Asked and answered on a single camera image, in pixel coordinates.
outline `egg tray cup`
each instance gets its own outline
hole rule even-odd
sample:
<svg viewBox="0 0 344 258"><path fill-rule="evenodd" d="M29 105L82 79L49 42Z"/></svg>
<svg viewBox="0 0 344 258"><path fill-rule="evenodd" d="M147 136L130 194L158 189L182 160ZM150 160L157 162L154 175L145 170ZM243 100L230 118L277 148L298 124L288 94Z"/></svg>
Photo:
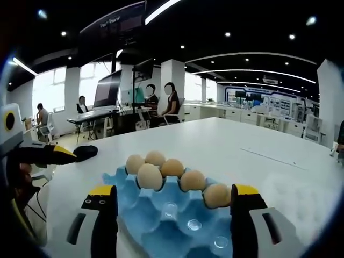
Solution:
<svg viewBox="0 0 344 258"><path fill-rule="evenodd" d="M177 176L155 191L139 188L122 166L114 176L103 174L103 182L116 185L118 216L149 257L232 257L230 207L209 209L202 191L183 192ZM213 183L206 179L206 186Z"/></svg>

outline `ceiling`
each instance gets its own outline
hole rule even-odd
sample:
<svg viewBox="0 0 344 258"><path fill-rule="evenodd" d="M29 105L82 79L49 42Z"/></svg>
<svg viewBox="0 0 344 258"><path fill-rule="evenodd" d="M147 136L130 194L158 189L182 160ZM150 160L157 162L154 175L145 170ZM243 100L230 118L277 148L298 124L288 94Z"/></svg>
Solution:
<svg viewBox="0 0 344 258"><path fill-rule="evenodd" d="M26 30L19 37L13 54L37 73L58 66L77 66L79 31L101 16L137 1L113 2L115 3L104 2L98 6L81 6L80 2L73 0L31 4L29 13L26 14ZM166 0L147 0L146 15L164 2ZM344 42L335 29L329 29L330 24L336 23L333 15L327 15L326 10L313 4L309 4L307 8L297 8L296 3L181 0L150 22L137 42L123 51L119 60L135 64L146 58L156 58L156 64L161 64L169 59L187 62L237 52L272 52L297 56L316 64L286 56L240 54L189 62L186 63L186 71L199 71L192 67L197 65L205 70L255 69L292 74L315 81L316 84L290 76L251 71L216 72L216 81L225 79L264 83L264 75L272 76L282 82L278 86L299 90L301 93L298 95L318 101L317 68L324 58L335 62L344 60L343 52L340 51ZM38 18L39 9L46 11L47 20ZM306 26L310 16L316 16L317 22ZM67 32L66 37L61 36L61 31ZM225 32L230 32L231 36L225 37ZM296 36L295 40L289 39L291 33ZM65 49L65 55L33 65L38 58ZM131 54L132 49L140 55ZM214 80L213 74L201 75ZM9 90L32 78L28 72L15 68L10 78L12 85ZM253 84L250 87L273 89ZM279 90L291 93L290 90Z"/></svg>

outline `window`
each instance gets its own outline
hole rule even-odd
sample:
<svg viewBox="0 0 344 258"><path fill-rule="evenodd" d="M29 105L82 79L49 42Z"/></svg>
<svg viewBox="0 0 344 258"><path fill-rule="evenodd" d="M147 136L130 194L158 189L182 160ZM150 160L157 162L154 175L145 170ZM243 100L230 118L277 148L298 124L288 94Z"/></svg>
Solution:
<svg viewBox="0 0 344 258"><path fill-rule="evenodd" d="M217 101L217 84L216 81L206 79L206 91L205 91L206 99L212 98L213 101Z"/></svg>
<svg viewBox="0 0 344 258"><path fill-rule="evenodd" d="M116 71L120 70L120 63L116 63ZM111 74L111 62L88 63L81 67L79 96L86 98L86 106L94 104L98 81Z"/></svg>
<svg viewBox="0 0 344 258"><path fill-rule="evenodd" d="M42 103L48 112L65 109L66 67L39 74L33 80L32 114L37 114L37 105Z"/></svg>
<svg viewBox="0 0 344 258"><path fill-rule="evenodd" d="M202 100L202 78L200 76L185 73L184 96L186 101Z"/></svg>

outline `egg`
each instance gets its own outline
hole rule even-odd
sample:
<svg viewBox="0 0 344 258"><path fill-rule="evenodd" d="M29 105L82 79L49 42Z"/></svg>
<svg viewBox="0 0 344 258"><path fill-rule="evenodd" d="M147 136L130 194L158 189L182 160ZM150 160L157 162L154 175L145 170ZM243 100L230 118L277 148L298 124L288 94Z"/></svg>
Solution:
<svg viewBox="0 0 344 258"><path fill-rule="evenodd" d="M198 170L190 170L181 177L180 187L184 192L189 190L201 190L205 188L205 178Z"/></svg>
<svg viewBox="0 0 344 258"><path fill-rule="evenodd" d="M138 185L141 188L159 190L162 187L162 175L160 170L152 164L144 164L137 175Z"/></svg>
<svg viewBox="0 0 344 258"><path fill-rule="evenodd" d="M162 167L162 165L166 162L166 158L161 152L154 150L147 154L145 161L146 163Z"/></svg>
<svg viewBox="0 0 344 258"><path fill-rule="evenodd" d="M226 207L231 201L231 192L224 184L211 184L205 189L203 198L210 209Z"/></svg>
<svg viewBox="0 0 344 258"><path fill-rule="evenodd" d="M163 177L166 176L177 176L181 177L184 173L183 164L179 160L169 159L161 167L161 174Z"/></svg>
<svg viewBox="0 0 344 258"><path fill-rule="evenodd" d="M127 159L125 167L127 169L128 174L137 174L139 168L143 164L145 164L145 160L140 155L134 154Z"/></svg>

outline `egg tray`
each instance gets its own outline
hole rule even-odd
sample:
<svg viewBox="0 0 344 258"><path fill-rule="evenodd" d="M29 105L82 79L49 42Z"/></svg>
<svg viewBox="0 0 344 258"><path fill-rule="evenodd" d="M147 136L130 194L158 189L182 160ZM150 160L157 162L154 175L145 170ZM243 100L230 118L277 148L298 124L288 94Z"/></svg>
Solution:
<svg viewBox="0 0 344 258"><path fill-rule="evenodd" d="M230 207L207 208L202 191L183 192L176 176L164 178L159 191L140 189L122 166L103 182L116 185L118 215L149 257L232 257Z"/></svg>

